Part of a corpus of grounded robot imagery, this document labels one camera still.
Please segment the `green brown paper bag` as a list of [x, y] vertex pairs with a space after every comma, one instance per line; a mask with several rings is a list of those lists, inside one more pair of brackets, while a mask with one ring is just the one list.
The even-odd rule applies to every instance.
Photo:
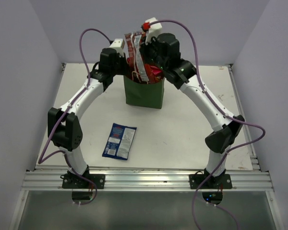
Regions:
[[164, 79], [158, 83], [142, 84], [123, 77], [125, 102], [128, 105], [161, 109], [164, 97]]

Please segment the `orange red Doritos bag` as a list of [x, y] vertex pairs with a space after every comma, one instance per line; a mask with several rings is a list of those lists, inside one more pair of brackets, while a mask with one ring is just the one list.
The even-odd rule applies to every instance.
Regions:
[[149, 77], [146, 73], [142, 55], [140, 52], [141, 39], [145, 33], [141, 31], [125, 34], [128, 53], [129, 66], [131, 69], [132, 80], [149, 83]]

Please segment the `pink Real chips bag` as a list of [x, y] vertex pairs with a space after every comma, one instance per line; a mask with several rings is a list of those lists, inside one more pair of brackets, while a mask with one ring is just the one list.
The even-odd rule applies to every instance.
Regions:
[[143, 61], [134, 62], [130, 58], [127, 58], [127, 63], [130, 67], [128, 78], [136, 83], [155, 84], [164, 78], [162, 70], [156, 66], [145, 64]]

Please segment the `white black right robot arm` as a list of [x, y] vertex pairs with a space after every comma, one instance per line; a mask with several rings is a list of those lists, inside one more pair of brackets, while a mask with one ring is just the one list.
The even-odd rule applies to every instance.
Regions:
[[212, 94], [197, 75], [196, 67], [181, 58], [175, 35], [162, 33], [142, 43], [140, 53], [149, 65], [161, 69], [165, 79], [188, 96], [209, 122], [212, 133], [205, 138], [209, 148], [205, 173], [217, 178], [225, 173], [226, 152], [233, 145], [245, 121], [235, 116]]

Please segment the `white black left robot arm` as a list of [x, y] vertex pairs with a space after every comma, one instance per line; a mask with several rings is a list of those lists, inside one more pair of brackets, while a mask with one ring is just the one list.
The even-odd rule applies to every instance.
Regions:
[[47, 142], [52, 142], [64, 154], [70, 173], [85, 177], [88, 171], [80, 148], [83, 139], [80, 120], [83, 114], [109, 87], [116, 75], [123, 75], [128, 70], [126, 55], [121, 47], [104, 48], [98, 69], [88, 73], [79, 91], [59, 109], [49, 110]]

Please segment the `blue snack bag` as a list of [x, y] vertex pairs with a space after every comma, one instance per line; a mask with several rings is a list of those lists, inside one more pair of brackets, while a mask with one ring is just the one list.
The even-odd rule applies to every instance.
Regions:
[[113, 123], [103, 157], [126, 161], [137, 128]]

